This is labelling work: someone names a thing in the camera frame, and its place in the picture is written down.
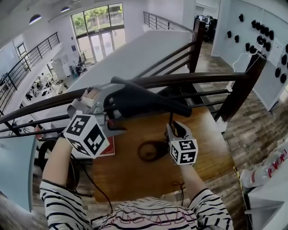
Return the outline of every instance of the wooden tabletop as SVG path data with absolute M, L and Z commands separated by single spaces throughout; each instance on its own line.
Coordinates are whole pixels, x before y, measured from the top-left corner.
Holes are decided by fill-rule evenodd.
M 194 167 L 204 181 L 234 166 L 222 134 L 206 107 L 193 109 L 188 118 L 174 115 L 173 120 L 187 125 L 197 139 L 199 151 Z M 170 154 L 151 163 L 142 161 L 138 156 L 138 147 L 143 142 L 165 139 L 168 122 L 167 113 L 117 123 L 127 128 L 127 132 L 114 137 L 116 155 L 98 157 L 93 161 L 94 182 L 111 201 L 147 196 L 160 198 L 163 194 L 179 190 L 172 183 L 182 183 L 183 178 Z M 98 191 L 95 192 L 95 199 L 106 202 Z

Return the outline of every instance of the staircase railing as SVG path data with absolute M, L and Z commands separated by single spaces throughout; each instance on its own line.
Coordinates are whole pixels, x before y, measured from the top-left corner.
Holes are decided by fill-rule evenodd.
M 17 91 L 22 80 L 33 67 L 59 43 L 57 32 L 40 42 L 30 52 L 25 54 L 17 64 L 0 80 L 0 116 L 8 105 L 11 97 Z
M 171 74 L 175 72 L 176 70 L 180 69 L 181 67 L 187 65 L 189 68 L 190 73 L 194 73 L 196 70 L 196 65 L 198 62 L 202 41 L 204 37 L 205 32 L 205 22 L 202 22 L 200 20 L 195 20 L 195 26 L 194 31 L 180 25 L 176 22 L 173 22 L 167 18 L 160 17 L 158 15 L 143 12 L 144 13 L 144 23 L 147 24 L 150 28 L 155 30 L 183 30 L 188 31 L 192 34 L 191 42 L 187 45 L 181 47 L 180 49 L 176 50 L 172 54 L 164 57 L 162 60 L 158 61 L 151 67 L 147 68 L 140 74 L 138 74 L 135 78 L 140 78 L 145 75 L 149 76 L 156 76 L 161 74 L 163 71 L 168 69 L 169 67 L 175 65 L 176 63 L 179 63 L 179 65 L 173 67 L 169 71 L 162 73 L 164 75 Z M 184 52 L 181 56 L 176 57 L 176 55 L 180 54 L 181 52 Z M 161 67 L 160 69 L 155 70 L 158 66 L 161 64 L 167 62 L 168 60 L 171 60 L 169 63 L 167 63 L 165 66 Z
M 187 99 L 198 96 L 206 96 L 206 95 L 215 95 L 215 94 L 223 94 L 227 93 L 228 96 L 225 100 L 195 104 L 190 105 L 191 108 L 201 107 L 201 106 L 212 106 L 222 104 L 221 108 L 215 111 L 215 118 L 218 119 L 220 116 L 224 121 L 230 120 L 235 113 L 238 111 L 240 106 L 243 104 L 248 94 L 251 92 L 254 87 L 256 81 L 258 80 L 264 65 L 266 63 L 266 59 L 262 56 L 254 55 L 252 56 L 250 63 L 247 67 L 247 71 L 245 73 L 233 73 L 233 74 L 219 74 L 219 73 L 187 73 L 187 74 L 174 74 L 174 75 L 162 75 L 162 76 L 151 76 L 145 78 L 137 78 L 131 80 L 133 83 L 143 87 L 143 88 L 157 88 L 157 87 L 174 87 L 177 88 L 182 85 L 187 84 L 196 84 L 196 83 L 205 83 L 205 82 L 220 82 L 220 81 L 235 81 L 232 92 L 229 92 L 227 89 L 221 90 L 213 90 L 208 92 L 195 92 L 189 94 L 182 94 L 176 96 L 169 96 L 171 100 L 178 99 Z M 45 109 L 65 105 L 71 103 L 74 99 L 80 98 L 84 93 L 85 89 L 79 89 L 76 91 L 72 91 L 69 93 L 65 93 L 62 95 L 58 95 L 26 107 L 23 107 L 19 110 L 16 110 L 10 114 L 7 114 L 3 117 L 0 117 L 0 124 L 5 124 L 7 128 L 0 130 L 0 133 L 6 131 L 12 131 L 13 135 L 3 136 L 0 138 L 10 138 L 10 137 L 22 137 L 22 136 L 30 136 L 37 134 L 45 134 L 45 133 L 60 133 L 65 127 L 60 128 L 52 128 L 48 130 L 41 130 L 37 132 L 30 133 L 21 133 L 21 129 L 24 127 L 44 124 L 47 122 L 53 122 L 57 120 L 63 120 L 69 118 L 67 115 L 56 116 L 52 118 L 42 119 L 38 121 L 34 121 L 31 123 L 20 124 L 17 126 L 12 126 L 9 121 L 14 120 L 15 118 L 23 117 L 28 114 L 32 114 L 35 112 L 39 112 Z M 107 106 L 104 108 L 104 111 L 114 111 L 118 108 L 115 106 Z

